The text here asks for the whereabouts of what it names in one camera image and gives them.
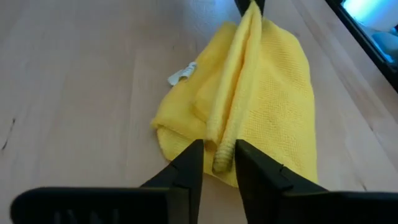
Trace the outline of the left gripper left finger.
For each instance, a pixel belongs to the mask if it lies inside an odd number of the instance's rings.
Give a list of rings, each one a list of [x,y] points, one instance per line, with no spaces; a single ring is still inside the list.
[[[201,139],[139,187],[39,187],[11,203],[13,224],[197,224]]]

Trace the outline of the yellow microfiber towel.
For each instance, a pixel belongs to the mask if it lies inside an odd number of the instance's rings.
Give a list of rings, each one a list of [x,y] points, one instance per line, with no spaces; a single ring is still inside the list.
[[[294,35],[251,2],[241,22],[224,23],[195,63],[152,121],[167,160],[202,139],[204,172],[236,187],[234,146],[242,139],[318,180],[310,67]]]

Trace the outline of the black metal table frame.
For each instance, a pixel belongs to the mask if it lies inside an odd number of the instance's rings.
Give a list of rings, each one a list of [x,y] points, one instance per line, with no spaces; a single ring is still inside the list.
[[[343,8],[343,0],[324,0],[339,20],[348,29],[361,48],[366,52],[375,66],[383,74],[389,84],[398,94],[398,62],[389,60],[380,46],[374,41],[370,34],[367,34],[360,24],[356,22]]]

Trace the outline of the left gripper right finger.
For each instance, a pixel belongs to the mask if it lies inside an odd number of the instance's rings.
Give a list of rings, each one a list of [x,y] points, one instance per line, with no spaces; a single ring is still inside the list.
[[[329,191],[242,139],[234,153],[248,224],[398,224],[398,193]]]

